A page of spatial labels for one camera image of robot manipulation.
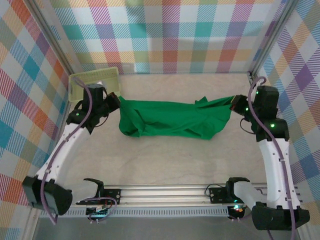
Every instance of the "green cloth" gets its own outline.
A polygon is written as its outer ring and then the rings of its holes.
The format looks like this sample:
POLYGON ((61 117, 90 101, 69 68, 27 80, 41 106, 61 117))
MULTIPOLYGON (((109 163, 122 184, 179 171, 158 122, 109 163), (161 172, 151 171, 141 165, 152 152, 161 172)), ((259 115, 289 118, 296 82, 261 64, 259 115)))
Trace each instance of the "green cloth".
POLYGON ((119 97, 120 131, 127 136, 183 136, 211 139, 224 129, 233 96, 194 104, 167 101, 136 101, 119 97))

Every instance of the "green fabric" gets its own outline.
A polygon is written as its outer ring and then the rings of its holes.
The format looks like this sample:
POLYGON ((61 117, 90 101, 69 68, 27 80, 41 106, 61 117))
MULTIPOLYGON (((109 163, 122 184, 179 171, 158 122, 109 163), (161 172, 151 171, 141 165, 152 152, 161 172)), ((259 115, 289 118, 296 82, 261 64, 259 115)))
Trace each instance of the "green fabric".
POLYGON ((224 129, 233 96, 194 104, 167 101, 136 101, 119 97, 120 131, 127 136, 183 136, 211 139, 224 129))

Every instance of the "beige floor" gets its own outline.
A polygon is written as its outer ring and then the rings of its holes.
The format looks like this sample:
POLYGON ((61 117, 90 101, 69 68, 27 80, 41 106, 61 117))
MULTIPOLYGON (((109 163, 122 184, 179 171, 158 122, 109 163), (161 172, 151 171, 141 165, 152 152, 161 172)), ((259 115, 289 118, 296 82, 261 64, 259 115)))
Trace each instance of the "beige floor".
MULTIPOLYGON (((193 103, 248 94, 245 74, 121 75, 122 95, 128 100, 193 103)), ((66 184, 95 178, 106 185, 225 183, 229 177, 246 177, 265 183, 262 155, 255 137, 239 127, 236 113, 212 140, 184 137, 123 135, 120 113, 95 129, 80 150, 66 184)))

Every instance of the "plastic basket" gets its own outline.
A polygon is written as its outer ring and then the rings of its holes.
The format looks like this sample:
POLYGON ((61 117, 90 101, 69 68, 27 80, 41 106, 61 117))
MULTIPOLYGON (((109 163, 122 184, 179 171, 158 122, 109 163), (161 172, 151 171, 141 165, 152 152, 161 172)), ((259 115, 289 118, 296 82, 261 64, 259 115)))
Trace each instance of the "plastic basket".
POLYGON ((114 92, 117 96, 120 96, 121 89, 118 75, 119 72, 116 66, 71 74, 69 76, 69 101, 79 102, 84 99, 84 89, 72 80, 73 77, 78 77, 86 85, 102 82, 108 93, 114 92))

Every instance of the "plaid wallpaper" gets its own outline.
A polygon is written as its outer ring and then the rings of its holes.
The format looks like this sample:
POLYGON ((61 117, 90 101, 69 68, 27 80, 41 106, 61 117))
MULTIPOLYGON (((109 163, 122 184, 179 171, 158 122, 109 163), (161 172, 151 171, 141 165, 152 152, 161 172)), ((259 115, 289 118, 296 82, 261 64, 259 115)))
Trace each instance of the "plaid wallpaper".
POLYGON ((36 1, 75 72, 148 74, 247 72, 287 0, 36 1))
POLYGON ((0 1, 0 240, 18 239, 22 189, 47 160, 68 102, 68 76, 23 0, 0 1))
POLYGON ((278 88, 294 183, 320 234, 320 0, 300 0, 259 75, 278 88))

